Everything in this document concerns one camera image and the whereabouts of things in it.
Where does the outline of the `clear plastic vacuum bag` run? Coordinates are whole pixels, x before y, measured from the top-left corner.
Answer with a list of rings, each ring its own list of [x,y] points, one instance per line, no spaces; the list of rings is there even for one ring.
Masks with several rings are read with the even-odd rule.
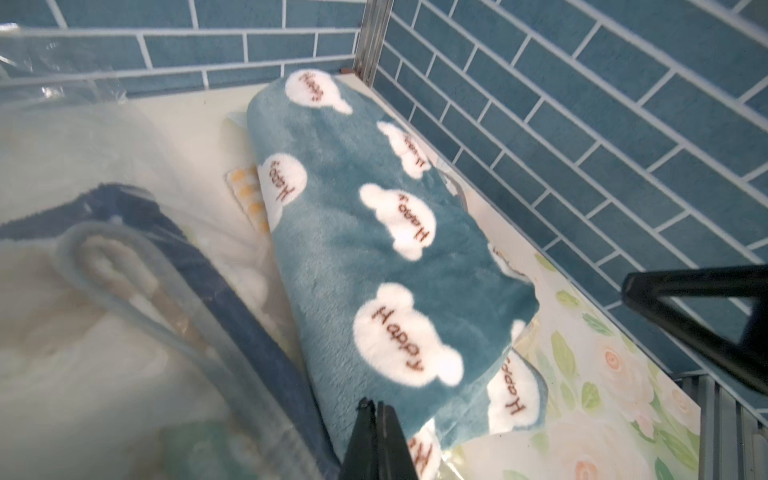
[[[185,159],[84,40],[1,25],[1,475],[334,479],[243,123]]]

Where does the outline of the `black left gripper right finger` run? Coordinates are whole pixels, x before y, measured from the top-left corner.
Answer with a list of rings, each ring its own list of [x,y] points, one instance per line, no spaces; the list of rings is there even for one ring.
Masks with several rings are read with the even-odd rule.
[[[417,480],[395,409],[383,402],[376,408],[376,478],[378,480]]]

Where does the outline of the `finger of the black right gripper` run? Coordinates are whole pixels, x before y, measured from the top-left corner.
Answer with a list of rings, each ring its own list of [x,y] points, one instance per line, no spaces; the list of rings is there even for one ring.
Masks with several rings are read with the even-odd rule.
[[[750,390],[767,393],[767,266],[630,273],[622,301]],[[748,311],[696,320],[675,300],[748,300]]]

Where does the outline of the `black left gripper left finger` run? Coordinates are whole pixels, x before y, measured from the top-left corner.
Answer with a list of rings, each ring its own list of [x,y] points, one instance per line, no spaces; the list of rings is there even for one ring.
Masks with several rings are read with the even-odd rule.
[[[363,398],[356,411],[357,417],[338,479],[376,480],[379,467],[375,403]]]

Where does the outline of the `orange checkered sunflower blanket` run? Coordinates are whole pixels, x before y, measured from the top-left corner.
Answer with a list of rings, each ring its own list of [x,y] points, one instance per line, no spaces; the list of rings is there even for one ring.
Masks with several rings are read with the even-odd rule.
[[[226,184],[253,227],[262,235],[270,233],[266,205],[263,199],[256,166],[238,167],[225,176]]]

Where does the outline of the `blue cloud pattern blanket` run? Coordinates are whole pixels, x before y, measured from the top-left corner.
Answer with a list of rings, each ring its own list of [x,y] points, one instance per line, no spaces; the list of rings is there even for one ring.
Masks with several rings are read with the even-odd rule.
[[[514,347],[535,318],[515,270],[419,141],[370,98],[302,69],[246,111],[276,264],[331,445],[362,399],[391,406],[416,473],[441,452],[545,420]]]

